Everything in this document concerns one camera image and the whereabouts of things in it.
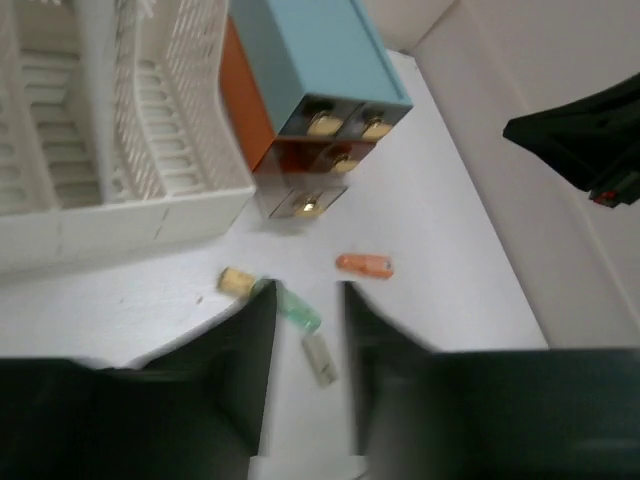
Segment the small drawer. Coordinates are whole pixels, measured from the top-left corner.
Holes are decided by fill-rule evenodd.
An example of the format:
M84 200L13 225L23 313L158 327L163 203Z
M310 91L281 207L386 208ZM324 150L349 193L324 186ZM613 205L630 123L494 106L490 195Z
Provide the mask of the small drawer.
M349 118L338 132L340 139L377 142L404 118L410 107L366 104Z
M305 170L317 173L347 173L358 166L373 148L375 143L334 142L318 155L301 156Z
M344 99L305 96L285 123L280 135L333 137L360 105Z
M375 143L281 140L272 145L287 173L347 173L358 166Z
M339 175L295 172L295 157L290 157L290 152L286 145L272 147L254 172L258 200L269 218L317 218L340 198L347 185Z

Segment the white wall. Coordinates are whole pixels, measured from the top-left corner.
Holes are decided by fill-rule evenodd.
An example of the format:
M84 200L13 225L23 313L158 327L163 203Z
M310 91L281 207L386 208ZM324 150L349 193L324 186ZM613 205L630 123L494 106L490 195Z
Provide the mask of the white wall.
M640 70L638 0L461 0L413 51L551 344L640 345L640 205L598 207L502 139Z
M387 48L417 45L454 0L363 0Z

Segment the green bottle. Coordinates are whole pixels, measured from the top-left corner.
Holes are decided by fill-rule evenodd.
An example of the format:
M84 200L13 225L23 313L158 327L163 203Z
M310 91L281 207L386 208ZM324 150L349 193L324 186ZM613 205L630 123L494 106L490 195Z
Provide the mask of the green bottle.
M226 268L220 275L218 288L238 297L251 297L262 290L273 279ZM284 315L305 333L315 332L322 322L320 315L298 295L287 289L283 282L275 280L278 295L278 313Z

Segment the drawer organizer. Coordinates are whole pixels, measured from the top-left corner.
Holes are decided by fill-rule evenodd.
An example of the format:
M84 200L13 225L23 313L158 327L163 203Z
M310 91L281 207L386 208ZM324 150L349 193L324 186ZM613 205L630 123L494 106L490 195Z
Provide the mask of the drawer organizer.
M228 0L0 2L0 272L224 233Z
M323 215L413 106L361 0L233 0L220 78L269 218Z

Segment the blue drawer unit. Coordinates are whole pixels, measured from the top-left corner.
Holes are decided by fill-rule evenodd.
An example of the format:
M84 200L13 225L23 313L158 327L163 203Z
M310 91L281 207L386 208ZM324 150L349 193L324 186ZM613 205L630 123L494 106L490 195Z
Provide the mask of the blue drawer unit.
M377 141L412 103L360 0L232 0L280 137Z

